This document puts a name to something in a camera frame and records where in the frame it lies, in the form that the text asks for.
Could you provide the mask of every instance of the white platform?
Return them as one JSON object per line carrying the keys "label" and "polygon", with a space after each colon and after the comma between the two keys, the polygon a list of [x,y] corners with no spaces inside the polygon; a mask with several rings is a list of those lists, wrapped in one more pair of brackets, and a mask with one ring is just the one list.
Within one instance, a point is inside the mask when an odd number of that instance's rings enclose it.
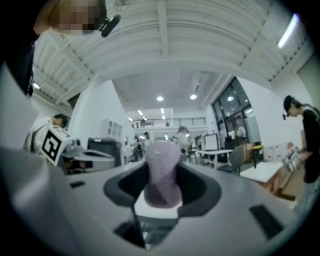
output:
{"label": "white platform", "polygon": [[173,208],[155,208],[147,204],[145,191],[143,190],[134,204],[134,211],[138,217],[151,219],[178,219],[178,208],[182,206],[182,201]]}
{"label": "white platform", "polygon": [[266,183],[282,166],[282,162],[260,162],[256,165],[256,168],[253,166],[240,172],[240,176],[250,180]]}

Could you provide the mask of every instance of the black shirt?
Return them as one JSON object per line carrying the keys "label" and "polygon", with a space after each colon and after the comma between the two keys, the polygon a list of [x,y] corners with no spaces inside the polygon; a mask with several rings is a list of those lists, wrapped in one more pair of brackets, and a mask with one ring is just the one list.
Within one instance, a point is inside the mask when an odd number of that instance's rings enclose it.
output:
{"label": "black shirt", "polygon": [[47,0],[6,1],[7,15],[1,18],[1,25],[4,28],[2,35],[5,35],[2,47],[3,60],[24,94],[30,96],[33,91],[33,87],[29,87],[29,84],[33,76],[35,41],[39,38],[33,27],[46,2]]}
{"label": "black shirt", "polygon": [[320,173],[320,124],[311,110],[303,112],[303,127],[305,133],[306,151],[312,155],[305,161],[304,182],[313,183]]}

